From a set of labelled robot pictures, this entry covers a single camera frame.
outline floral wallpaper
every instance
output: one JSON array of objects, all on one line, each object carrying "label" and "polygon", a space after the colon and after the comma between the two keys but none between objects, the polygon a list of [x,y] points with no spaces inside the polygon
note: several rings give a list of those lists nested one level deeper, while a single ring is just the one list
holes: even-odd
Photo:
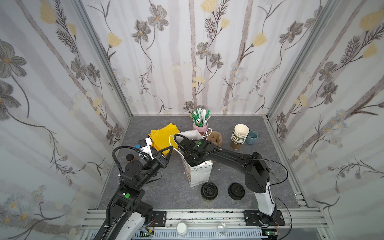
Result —
[{"label": "floral wallpaper", "polygon": [[339,240],[382,239],[383,53],[383,2],[341,1],[270,118]]},{"label": "floral wallpaper", "polygon": [[78,238],[128,119],[69,1],[2,1],[0,29],[1,236]]},{"label": "floral wallpaper", "polygon": [[82,2],[134,114],[266,114],[326,4]]}]

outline brown paper cup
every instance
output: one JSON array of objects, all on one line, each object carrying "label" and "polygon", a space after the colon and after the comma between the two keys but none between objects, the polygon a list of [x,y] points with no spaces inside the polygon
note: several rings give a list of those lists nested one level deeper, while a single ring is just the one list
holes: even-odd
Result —
[{"label": "brown paper cup", "polygon": [[232,147],[233,149],[238,150],[238,149],[241,148],[241,145],[242,145],[242,144],[237,144],[237,143],[234,143],[233,141],[231,141],[231,147]]}]

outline black cap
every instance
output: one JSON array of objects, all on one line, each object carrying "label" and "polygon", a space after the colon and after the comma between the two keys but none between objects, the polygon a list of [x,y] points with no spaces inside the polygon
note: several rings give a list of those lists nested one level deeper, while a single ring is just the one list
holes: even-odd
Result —
[{"label": "black cap", "polygon": [[217,197],[217,186],[212,182],[206,182],[201,186],[201,196],[207,200],[214,200]]},{"label": "black cap", "polygon": [[135,158],[135,156],[133,156],[132,153],[127,154],[127,156],[125,156],[125,159],[126,159],[127,161],[132,161],[134,158]]},{"label": "black cap", "polygon": [[237,182],[234,182],[228,188],[228,194],[233,200],[240,200],[245,195],[244,187]]}]

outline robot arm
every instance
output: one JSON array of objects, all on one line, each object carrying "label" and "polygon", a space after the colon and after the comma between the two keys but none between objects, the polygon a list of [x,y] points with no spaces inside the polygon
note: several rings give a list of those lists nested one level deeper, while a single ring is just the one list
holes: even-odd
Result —
[{"label": "robot arm", "polygon": [[[181,142],[177,141],[177,136],[182,137]],[[206,160],[213,160],[243,173],[245,185],[255,193],[257,199],[260,226],[265,227],[274,222],[276,206],[269,189],[270,170],[259,153],[241,154],[217,147],[205,139],[197,142],[191,141],[180,134],[175,134],[174,139],[185,153],[185,160],[191,166],[197,166]]]},{"label": "robot arm", "polygon": [[[177,136],[182,137],[181,142],[177,141]],[[269,190],[269,168],[259,153],[241,154],[219,148],[208,140],[191,141],[180,134],[175,134],[174,139],[191,166],[213,160],[243,173],[245,185],[255,193],[258,202],[257,225],[267,227],[275,221],[276,206]],[[167,167],[173,147],[152,153],[149,146],[149,141],[141,140],[136,147],[120,146],[113,150],[112,156],[121,176],[120,186],[106,208],[106,219],[94,240],[130,240],[140,227],[154,221],[152,206],[141,201],[145,194],[142,187],[160,168]],[[116,150],[121,148],[144,155],[146,163],[142,165],[140,161],[131,161],[123,171],[115,156]],[[168,149],[170,151],[165,157],[162,153]]]}]

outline yellow paper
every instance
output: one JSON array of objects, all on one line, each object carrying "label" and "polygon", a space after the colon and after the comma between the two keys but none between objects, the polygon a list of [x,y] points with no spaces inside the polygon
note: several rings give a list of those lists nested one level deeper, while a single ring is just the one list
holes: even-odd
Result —
[{"label": "yellow paper", "polygon": [[[179,129],[176,125],[173,125],[172,123],[168,124],[166,127],[163,127],[159,130],[151,130],[151,133],[148,134],[149,137],[152,139],[152,146],[157,150],[164,149],[166,147],[169,147],[169,136],[175,135],[177,133],[180,133]],[[170,140],[171,144],[174,148],[177,148],[177,145],[173,139]],[[164,151],[163,154],[166,155],[169,152],[169,150]]]}]

